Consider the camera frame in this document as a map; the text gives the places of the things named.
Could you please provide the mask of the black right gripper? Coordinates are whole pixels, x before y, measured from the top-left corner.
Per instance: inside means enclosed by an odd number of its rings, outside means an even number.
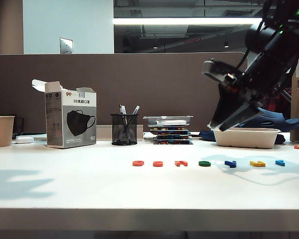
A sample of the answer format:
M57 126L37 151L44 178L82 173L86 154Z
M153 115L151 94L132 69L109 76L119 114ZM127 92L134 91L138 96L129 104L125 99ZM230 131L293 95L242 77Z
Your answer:
M259 107L273 92L273 75L268 70L221 70L218 81L220 99L208 127L221 131L258 116Z

